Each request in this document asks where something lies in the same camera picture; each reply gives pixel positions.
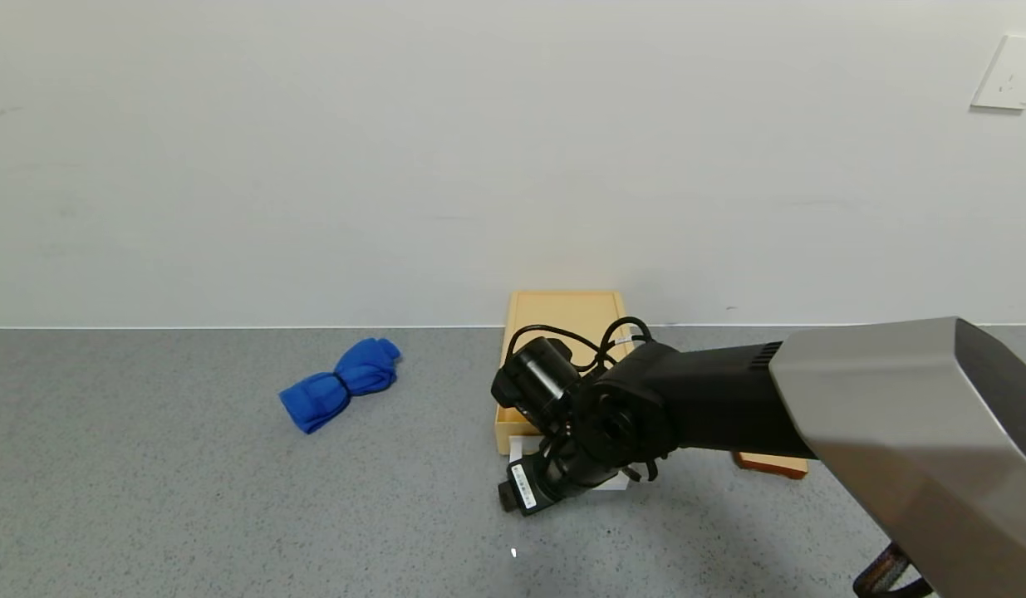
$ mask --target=gray floor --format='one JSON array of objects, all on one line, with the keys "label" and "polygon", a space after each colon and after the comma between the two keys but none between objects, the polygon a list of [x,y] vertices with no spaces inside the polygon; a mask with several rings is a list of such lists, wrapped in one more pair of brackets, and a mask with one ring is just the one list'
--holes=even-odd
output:
[{"label": "gray floor", "polygon": [[[1026,329],[992,332],[1026,359]],[[398,383],[299,432],[277,391],[376,334],[404,352]],[[0,330],[0,598],[831,598],[884,547],[821,466],[791,482],[717,451],[679,451],[626,492],[502,513],[500,344],[500,329]]]}]

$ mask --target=blue towel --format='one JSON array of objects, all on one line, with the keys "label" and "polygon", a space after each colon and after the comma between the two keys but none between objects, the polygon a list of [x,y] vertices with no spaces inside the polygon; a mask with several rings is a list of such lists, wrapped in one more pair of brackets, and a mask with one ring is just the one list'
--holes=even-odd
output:
[{"label": "blue towel", "polygon": [[387,338],[365,338],[350,348],[334,364],[280,393],[291,421],[307,434],[314,433],[350,404],[350,397],[377,393],[398,378],[395,360],[402,356]]}]

